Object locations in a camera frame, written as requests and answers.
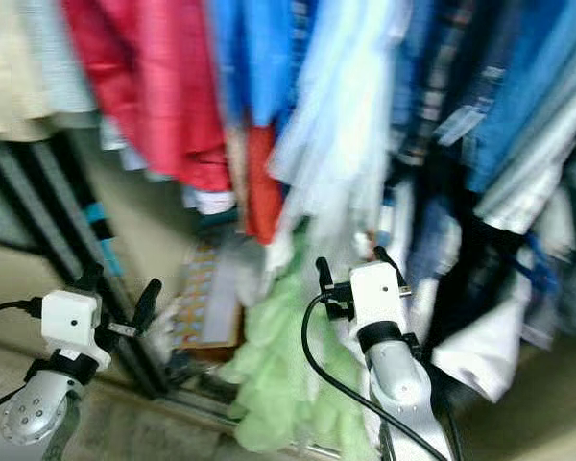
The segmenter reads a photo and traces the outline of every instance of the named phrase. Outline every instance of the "light green cloth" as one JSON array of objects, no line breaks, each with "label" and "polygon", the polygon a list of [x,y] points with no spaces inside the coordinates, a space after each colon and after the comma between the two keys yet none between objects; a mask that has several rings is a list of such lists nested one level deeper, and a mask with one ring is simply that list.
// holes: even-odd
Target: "light green cloth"
[{"label": "light green cloth", "polygon": [[[220,374],[241,384],[231,416],[243,418],[236,429],[239,443],[251,451],[274,451],[292,442],[315,442],[338,449],[347,461],[377,460],[358,403],[322,382],[310,369],[300,344],[300,326],[309,300],[302,295],[300,266],[304,245],[295,239],[297,255],[269,297],[247,312],[247,342]],[[339,344],[319,308],[311,317],[312,351],[324,367],[352,389],[358,389],[360,367]],[[312,379],[318,392],[312,392]]]}]

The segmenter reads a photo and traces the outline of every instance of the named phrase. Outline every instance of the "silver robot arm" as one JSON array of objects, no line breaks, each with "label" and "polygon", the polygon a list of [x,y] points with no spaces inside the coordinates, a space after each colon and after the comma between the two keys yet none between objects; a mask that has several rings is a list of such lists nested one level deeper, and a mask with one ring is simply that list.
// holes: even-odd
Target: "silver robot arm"
[{"label": "silver robot arm", "polygon": [[79,422],[84,387],[108,367],[120,336],[138,335],[151,323],[159,280],[141,295],[132,321],[119,325],[101,315],[95,293],[101,275],[102,267],[93,266],[72,287],[42,299],[41,333],[52,355],[33,363],[25,387],[2,410],[0,461],[60,460]]},{"label": "silver robot arm", "polygon": [[[431,409],[431,380],[414,357],[418,341],[407,331],[400,298],[411,294],[409,286],[383,248],[377,247],[375,253],[377,261],[352,269],[349,282],[337,284],[326,261],[317,261],[327,315],[331,320],[349,318],[349,335],[360,344],[371,371],[373,403],[453,461],[450,444]],[[385,461],[440,459],[387,422],[381,426],[380,446]]]}]

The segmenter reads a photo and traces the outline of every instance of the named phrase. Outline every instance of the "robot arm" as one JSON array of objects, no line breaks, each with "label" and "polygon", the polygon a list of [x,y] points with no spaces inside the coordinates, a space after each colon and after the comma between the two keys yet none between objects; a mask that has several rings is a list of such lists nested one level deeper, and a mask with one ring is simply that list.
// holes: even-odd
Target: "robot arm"
[{"label": "robot arm", "polygon": [[132,322],[118,325],[102,315],[95,293],[101,274],[101,266],[90,267],[73,286],[43,298],[41,333],[52,355],[33,363],[3,410],[0,461],[60,460],[78,425],[84,387],[108,367],[120,335],[133,337],[151,323],[159,280],[141,295]]},{"label": "robot arm", "polygon": [[[337,284],[332,282],[326,261],[317,261],[327,314],[331,319],[349,318],[349,334],[358,340],[365,355],[371,371],[371,395],[382,413],[412,429],[437,451],[432,454],[387,421],[380,430],[384,459],[452,461],[444,430],[431,410],[431,380],[419,363],[418,341],[407,330],[400,298],[410,295],[410,289],[386,252],[381,247],[375,252],[377,261],[352,269],[349,282]],[[339,303],[348,307],[343,309]]]}]

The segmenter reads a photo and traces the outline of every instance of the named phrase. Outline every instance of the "floor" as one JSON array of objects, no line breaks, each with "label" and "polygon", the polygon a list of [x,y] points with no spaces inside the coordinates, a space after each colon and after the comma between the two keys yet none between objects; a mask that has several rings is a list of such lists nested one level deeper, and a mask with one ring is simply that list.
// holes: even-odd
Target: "floor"
[{"label": "floor", "polygon": [[[0,396],[18,385],[22,360],[0,350]],[[295,461],[284,453],[254,454],[229,436],[176,413],[163,411],[130,392],[92,383],[82,403],[79,429],[69,442],[64,461]]]}]

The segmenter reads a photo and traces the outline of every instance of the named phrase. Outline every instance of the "green fabric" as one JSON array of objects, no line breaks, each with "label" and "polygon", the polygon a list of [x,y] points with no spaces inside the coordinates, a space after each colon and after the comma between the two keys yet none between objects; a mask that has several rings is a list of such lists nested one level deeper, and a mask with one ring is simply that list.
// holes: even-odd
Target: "green fabric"
[{"label": "green fabric", "polygon": [[[338,449],[344,460],[377,460],[362,408],[321,381],[305,360],[300,326],[309,300],[301,293],[302,236],[295,238],[295,247],[295,259],[270,296],[247,312],[246,344],[220,371],[223,379],[241,384],[230,409],[230,416],[242,418],[235,437],[246,449],[264,452],[308,436],[309,441]],[[358,389],[360,367],[335,338],[321,306],[312,315],[309,338],[314,354],[324,357],[325,368]],[[310,396],[311,379],[320,381],[317,396]]]}]

